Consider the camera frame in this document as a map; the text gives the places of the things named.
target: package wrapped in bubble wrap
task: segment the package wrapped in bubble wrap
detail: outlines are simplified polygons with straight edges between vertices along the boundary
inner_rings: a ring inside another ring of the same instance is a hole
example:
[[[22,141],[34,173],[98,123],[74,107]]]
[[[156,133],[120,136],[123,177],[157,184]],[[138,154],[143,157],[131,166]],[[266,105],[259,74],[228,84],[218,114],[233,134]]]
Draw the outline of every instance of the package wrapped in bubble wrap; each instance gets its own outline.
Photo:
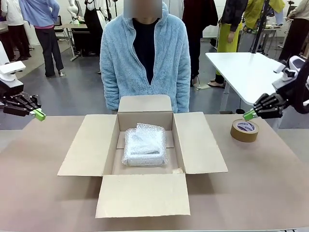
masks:
[[[163,127],[138,123],[125,134],[122,163],[128,166],[161,166],[168,161]]]

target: fleece jacket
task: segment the fleece jacket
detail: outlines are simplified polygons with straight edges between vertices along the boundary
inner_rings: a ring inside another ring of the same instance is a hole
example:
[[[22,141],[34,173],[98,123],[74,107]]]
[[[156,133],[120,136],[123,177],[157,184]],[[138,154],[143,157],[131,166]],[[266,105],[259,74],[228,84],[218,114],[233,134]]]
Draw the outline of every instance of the fleece jacket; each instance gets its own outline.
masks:
[[[190,54],[184,23],[162,3],[162,18],[154,31],[154,77],[149,84],[133,42],[132,18],[118,16],[104,28],[100,69],[108,109],[117,110],[122,96],[169,95],[175,113],[189,112]]]

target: packing tape roll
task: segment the packing tape roll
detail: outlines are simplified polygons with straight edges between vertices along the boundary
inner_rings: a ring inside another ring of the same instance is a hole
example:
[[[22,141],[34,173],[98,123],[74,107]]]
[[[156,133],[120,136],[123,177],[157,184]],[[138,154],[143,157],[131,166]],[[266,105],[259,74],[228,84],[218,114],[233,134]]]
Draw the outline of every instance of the packing tape roll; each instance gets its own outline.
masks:
[[[231,128],[231,136],[241,142],[252,143],[256,140],[259,127],[251,121],[235,120]]]

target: open cardboard box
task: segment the open cardboard box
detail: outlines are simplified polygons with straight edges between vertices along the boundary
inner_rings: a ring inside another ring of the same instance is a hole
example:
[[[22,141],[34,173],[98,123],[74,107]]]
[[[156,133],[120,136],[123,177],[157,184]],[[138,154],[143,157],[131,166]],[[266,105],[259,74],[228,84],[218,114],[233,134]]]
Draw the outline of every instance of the open cardboard box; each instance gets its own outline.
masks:
[[[164,127],[168,163],[121,163],[125,131]],[[190,215],[186,174],[227,172],[203,113],[174,114],[167,95],[122,97],[117,115],[87,115],[58,175],[102,176],[96,218]]]

